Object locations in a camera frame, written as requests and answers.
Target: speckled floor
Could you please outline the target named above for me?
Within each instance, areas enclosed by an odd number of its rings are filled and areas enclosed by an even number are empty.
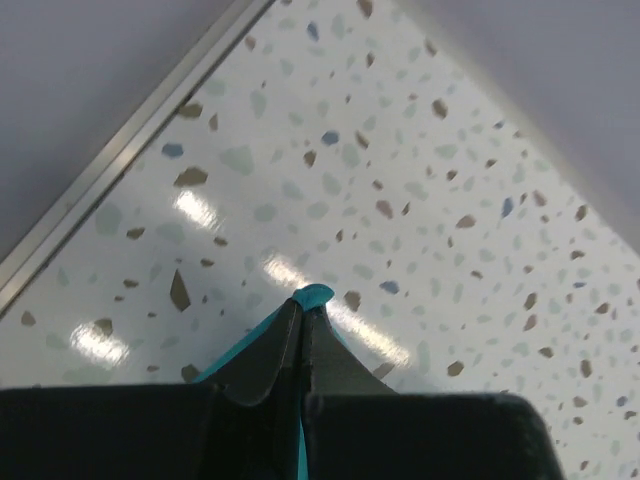
[[[640,260],[388,0],[277,2],[0,323],[6,386],[189,380],[310,281],[399,391],[638,474]]]

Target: wall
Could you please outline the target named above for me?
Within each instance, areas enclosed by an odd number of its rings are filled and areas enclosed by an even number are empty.
[[[232,0],[0,0],[0,258]]]

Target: brown speck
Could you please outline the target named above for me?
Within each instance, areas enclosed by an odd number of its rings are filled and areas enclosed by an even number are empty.
[[[578,207],[578,211],[576,212],[576,222],[579,222],[580,220],[582,220],[586,216],[587,216],[587,206],[586,205],[580,205]]]
[[[244,44],[247,46],[250,52],[253,52],[253,49],[256,48],[256,39],[251,35],[247,35],[244,37]]]
[[[537,301],[538,301],[538,294],[530,293],[529,295],[527,295],[527,299],[524,302],[524,309],[531,310]]]
[[[391,208],[391,204],[386,200],[378,200],[376,202],[376,210],[378,210],[382,215],[387,217],[389,220],[393,218],[393,209]]]
[[[209,119],[209,128],[211,129],[212,132],[217,132],[218,131],[218,114],[214,114],[210,119]]]
[[[438,53],[438,49],[429,40],[424,41],[424,48],[427,50],[427,53],[432,57],[435,57],[436,53]]]
[[[582,360],[580,362],[580,372],[584,378],[589,378],[593,373],[591,369],[591,362],[589,360]]]
[[[473,215],[465,215],[458,223],[456,223],[456,228],[471,228],[476,224],[476,219]]]
[[[540,350],[538,350],[538,353],[546,358],[553,357],[553,349],[551,347],[543,347]]]
[[[447,367],[447,374],[450,377],[457,377],[464,370],[464,363],[455,361]]]
[[[316,163],[316,152],[315,152],[315,150],[309,150],[307,153],[304,154],[304,163],[309,168],[313,167],[313,164]]]
[[[367,137],[365,137],[358,131],[356,131],[356,142],[358,142],[358,145],[360,145],[365,150],[369,148],[369,140],[367,140]]]
[[[393,370],[393,367],[395,367],[393,363],[385,362],[372,372],[373,376],[376,377],[378,380],[382,380],[384,377],[386,377],[391,373],[391,370]]]
[[[358,7],[360,7],[364,18],[371,18],[373,13],[373,2],[371,0],[358,0]]]
[[[529,318],[527,318],[527,322],[524,324],[524,331],[526,332],[528,330],[531,330],[536,326],[537,323],[538,317],[536,317],[535,315],[530,315]]]
[[[131,240],[137,240],[142,236],[143,233],[144,227],[132,228],[131,230],[127,231],[127,238],[130,238]]]
[[[33,327],[36,324],[36,319],[29,310],[26,310],[20,318],[20,323],[25,327]]]
[[[604,302],[602,305],[596,308],[596,313],[604,314],[604,313],[607,313],[608,311],[609,311],[609,304],[607,302]]]
[[[431,109],[433,110],[433,114],[442,120],[447,117],[447,113],[449,111],[449,109],[447,108],[447,104],[444,103],[444,100],[442,100],[441,98],[431,104]]]
[[[186,367],[182,367],[180,370],[180,375],[182,375],[182,379],[185,383],[193,382],[198,375],[200,375],[200,370],[193,366],[193,364],[189,364]]]
[[[544,207],[547,204],[547,198],[538,190],[533,191],[533,201],[539,207]]]
[[[110,318],[101,318],[100,320],[96,320],[93,322],[93,325],[107,338],[113,334],[113,322]]]
[[[576,408],[582,408],[585,405],[587,405],[587,402],[584,398],[582,397],[573,397],[573,404],[576,406]]]
[[[178,115],[182,118],[199,118],[202,114],[202,105],[199,103],[189,103],[178,108]]]
[[[207,181],[209,174],[198,167],[189,167],[173,182],[174,187],[193,187],[202,185]]]
[[[358,308],[360,308],[360,299],[360,293],[354,290],[349,290],[344,294],[344,302],[352,312],[357,312]]]
[[[189,293],[187,293],[187,288],[184,286],[184,280],[182,280],[179,270],[176,270],[176,273],[173,274],[169,296],[173,304],[181,312],[184,312],[191,305]]]

